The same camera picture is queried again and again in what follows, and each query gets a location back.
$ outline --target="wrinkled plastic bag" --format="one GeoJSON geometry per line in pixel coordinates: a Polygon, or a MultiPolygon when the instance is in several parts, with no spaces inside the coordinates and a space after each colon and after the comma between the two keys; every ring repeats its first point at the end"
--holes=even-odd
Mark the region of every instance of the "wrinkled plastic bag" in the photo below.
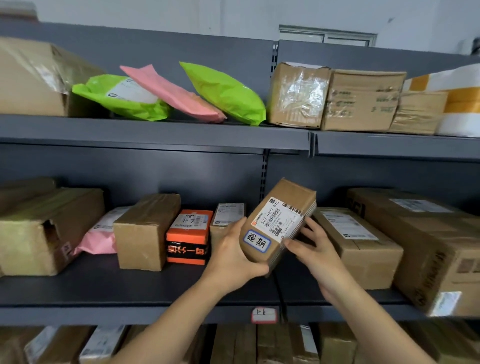
{"type": "Polygon", "coordinates": [[[72,92],[126,118],[158,121],[166,119],[170,113],[166,102],[127,76],[90,77],[86,84],[74,85],[72,92]]]}
{"type": "Polygon", "coordinates": [[[122,216],[131,206],[117,207],[106,213],[87,233],[80,244],[74,249],[73,255],[80,252],[90,254],[116,254],[115,234],[113,223],[122,216]]]}
{"type": "Polygon", "coordinates": [[[266,119],[265,105],[247,86],[226,73],[199,64],[180,62],[195,90],[223,112],[248,125],[266,119]]]}
{"type": "Polygon", "coordinates": [[[120,66],[120,68],[145,90],[187,115],[207,122],[222,122],[226,119],[221,110],[210,105],[200,96],[160,76],[151,64],[143,68],[126,66],[120,66]]]}

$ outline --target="green plastic mailer bag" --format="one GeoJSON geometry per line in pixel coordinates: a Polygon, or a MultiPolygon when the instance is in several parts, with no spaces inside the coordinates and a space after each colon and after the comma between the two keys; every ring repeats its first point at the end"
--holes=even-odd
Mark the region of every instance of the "green plastic mailer bag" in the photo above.
{"type": "Polygon", "coordinates": [[[194,63],[180,62],[195,90],[205,100],[248,125],[266,119],[262,99],[247,86],[226,73],[194,63]]]}
{"type": "Polygon", "coordinates": [[[127,76],[103,74],[72,88],[74,94],[98,102],[126,118],[157,121],[166,119],[171,107],[127,76]]]}

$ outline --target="white label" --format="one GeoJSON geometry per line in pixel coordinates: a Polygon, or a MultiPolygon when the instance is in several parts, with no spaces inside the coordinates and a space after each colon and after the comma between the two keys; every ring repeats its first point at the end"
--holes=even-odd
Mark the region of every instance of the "white label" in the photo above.
{"type": "Polygon", "coordinates": [[[80,360],[109,358],[122,336],[125,326],[97,326],[80,354],[80,360]]]}
{"type": "Polygon", "coordinates": [[[305,64],[305,63],[296,63],[296,62],[285,62],[285,63],[292,67],[305,67],[305,68],[314,68],[314,69],[324,67],[324,66],[315,66],[314,64],[305,64]]]}
{"type": "Polygon", "coordinates": [[[69,260],[72,255],[72,246],[70,245],[70,242],[66,242],[60,249],[65,260],[69,260]]]}
{"type": "Polygon", "coordinates": [[[276,324],[276,309],[271,307],[256,307],[252,311],[253,324],[276,324]]]}
{"type": "Polygon", "coordinates": [[[228,225],[231,222],[238,221],[245,216],[244,204],[218,204],[213,226],[228,225]]]}
{"type": "Polygon", "coordinates": [[[36,364],[47,346],[51,343],[57,333],[58,328],[46,326],[35,338],[25,345],[25,356],[28,364],[36,364]]]}
{"type": "Polygon", "coordinates": [[[303,347],[306,352],[312,352],[318,354],[315,340],[313,339],[312,330],[310,326],[300,325],[301,337],[303,339],[303,347]]]}
{"type": "Polygon", "coordinates": [[[270,197],[252,221],[252,226],[281,243],[301,222],[301,211],[276,198],[270,197]]]}
{"type": "Polygon", "coordinates": [[[462,292],[440,292],[435,300],[431,317],[450,316],[455,310],[456,304],[462,292]]]}
{"type": "Polygon", "coordinates": [[[336,211],[322,211],[322,214],[345,239],[378,240],[350,215],[336,211]]]}
{"type": "Polygon", "coordinates": [[[122,216],[131,206],[117,207],[106,213],[99,222],[92,227],[91,231],[113,231],[113,223],[122,216]]]}
{"type": "Polygon", "coordinates": [[[247,231],[247,233],[243,237],[243,241],[247,244],[250,244],[262,253],[265,253],[267,251],[271,243],[270,239],[252,229],[247,231]]]}
{"type": "Polygon", "coordinates": [[[180,214],[171,227],[186,230],[206,230],[208,228],[208,215],[200,215],[195,212],[192,214],[180,214]]]}
{"type": "Polygon", "coordinates": [[[143,102],[145,104],[155,104],[158,100],[158,97],[145,90],[129,77],[117,83],[106,93],[106,96],[120,100],[143,102]]]}
{"type": "Polygon", "coordinates": [[[453,212],[448,208],[434,204],[427,200],[408,200],[403,198],[391,198],[390,201],[395,202],[397,205],[406,208],[412,212],[453,212]]]}

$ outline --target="orange and black box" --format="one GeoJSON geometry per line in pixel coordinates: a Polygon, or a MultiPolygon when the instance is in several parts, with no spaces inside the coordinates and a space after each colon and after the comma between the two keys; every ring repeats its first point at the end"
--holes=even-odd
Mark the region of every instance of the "orange and black box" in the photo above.
{"type": "Polygon", "coordinates": [[[167,231],[167,262],[205,265],[213,211],[182,210],[167,231]]]}

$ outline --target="pink plastic mailer bag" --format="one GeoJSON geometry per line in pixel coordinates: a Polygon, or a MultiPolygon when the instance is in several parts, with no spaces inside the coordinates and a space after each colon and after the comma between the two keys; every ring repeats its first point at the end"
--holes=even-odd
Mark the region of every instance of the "pink plastic mailer bag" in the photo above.
{"type": "Polygon", "coordinates": [[[120,66],[120,68],[141,87],[187,115],[208,122],[222,122],[226,119],[220,109],[210,105],[197,94],[163,78],[156,73],[151,64],[143,68],[126,66],[120,66]]]}
{"type": "Polygon", "coordinates": [[[90,254],[116,254],[115,234],[113,233],[113,222],[122,216],[131,206],[117,207],[104,215],[97,222],[73,251],[73,255],[80,252],[90,254]]]}

